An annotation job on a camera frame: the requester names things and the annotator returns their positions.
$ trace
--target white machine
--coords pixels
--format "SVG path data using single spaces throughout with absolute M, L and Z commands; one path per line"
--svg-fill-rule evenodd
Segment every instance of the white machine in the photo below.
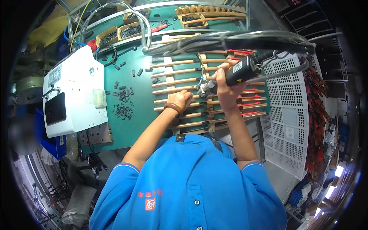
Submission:
M 48 137 L 79 132 L 107 122 L 103 64 L 89 46 L 55 66 L 43 81 Z

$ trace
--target worker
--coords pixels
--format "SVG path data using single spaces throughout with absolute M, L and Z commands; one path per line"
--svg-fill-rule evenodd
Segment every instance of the worker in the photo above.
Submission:
M 186 90 L 171 94 L 169 106 L 113 168 L 90 218 L 92 230 L 286 228 L 285 208 L 236 104 L 245 83 L 228 87 L 229 67 L 218 66 L 213 77 L 237 163 L 227 145 L 197 134 L 178 134 L 160 144 L 171 122 L 194 101 Z

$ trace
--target wooden bracelet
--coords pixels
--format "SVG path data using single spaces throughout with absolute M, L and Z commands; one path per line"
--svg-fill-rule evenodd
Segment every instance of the wooden bracelet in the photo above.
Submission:
M 179 116 L 177 116 L 177 117 L 180 117 L 180 116 L 183 115 L 183 111 L 181 110 L 181 108 L 178 105 L 174 104 L 174 103 L 167 102 L 164 105 L 164 109 L 166 109 L 166 108 L 172 108 L 172 109 L 176 110 L 179 113 Z

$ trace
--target gloved hand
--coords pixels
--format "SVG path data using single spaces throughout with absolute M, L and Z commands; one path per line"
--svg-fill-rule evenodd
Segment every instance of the gloved hand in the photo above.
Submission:
M 169 95 L 169 98 L 167 99 L 167 102 L 171 102 L 173 104 L 176 104 L 181 108 L 182 111 L 186 110 L 190 103 L 194 101 L 193 94 L 191 92 L 188 92 L 187 90 L 182 90 L 177 93 L 173 93 Z
M 225 71 L 236 64 L 237 61 L 228 60 L 228 62 L 229 63 L 222 63 L 221 65 L 217 66 L 218 70 L 212 76 L 212 79 L 217 81 L 217 97 L 219 98 L 221 108 L 224 110 L 224 112 L 237 106 L 236 99 L 247 86 L 246 82 L 241 82 L 231 87 L 227 86 Z

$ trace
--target blue polo shirt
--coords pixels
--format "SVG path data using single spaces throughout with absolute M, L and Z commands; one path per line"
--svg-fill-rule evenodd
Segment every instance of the blue polo shirt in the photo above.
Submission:
M 264 165 L 239 169 L 230 149 L 186 135 L 169 138 L 144 164 L 112 170 L 90 229 L 282 229 L 287 218 Z

